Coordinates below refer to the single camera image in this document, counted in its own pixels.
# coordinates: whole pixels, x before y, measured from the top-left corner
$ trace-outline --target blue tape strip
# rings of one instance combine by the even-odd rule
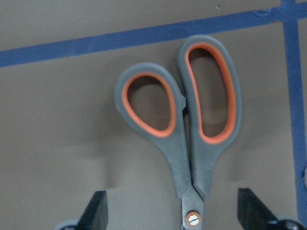
[[[306,139],[303,87],[299,56],[297,20],[307,18],[307,2],[282,0],[280,7],[265,11],[248,11],[225,16],[173,23],[137,30],[55,42],[0,51],[0,68],[42,60],[70,57],[185,38],[195,34],[210,34],[284,22],[284,38],[288,71],[297,210],[300,221],[307,225],[307,189],[303,176],[306,167]]]
[[[29,62],[164,42],[185,38],[195,34],[211,34],[260,26],[275,21],[282,21],[290,15],[296,19],[307,17],[307,2],[291,5],[290,8],[281,6],[270,8],[266,11],[248,11],[182,23],[173,23],[5,50],[0,52],[0,68]]]
[[[307,163],[306,138],[297,21],[285,21],[283,30],[286,48],[292,142],[295,163],[297,213],[299,220],[307,226],[307,189],[304,182],[304,172]]]

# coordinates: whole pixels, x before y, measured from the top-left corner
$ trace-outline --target scissors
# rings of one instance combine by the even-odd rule
[[[194,49],[203,49],[216,60],[227,94],[227,121],[216,136],[205,135],[201,122],[198,88],[189,62]],[[195,35],[182,44],[177,56],[177,67],[186,97],[181,94],[172,75],[154,63],[139,63],[127,68],[115,86],[115,103],[126,123],[152,141],[163,153],[170,169],[176,195],[182,201],[182,230],[203,229],[204,199],[210,194],[213,170],[219,155],[236,138],[241,123],[241,92],[234,64],[226,48],[216,39]],[[128,89],[142,77],[158,80],[169,100],[170,121],[159,130],[145,123],[128,101]],[[186,141],[183,109],[189,116],[190,159]]]

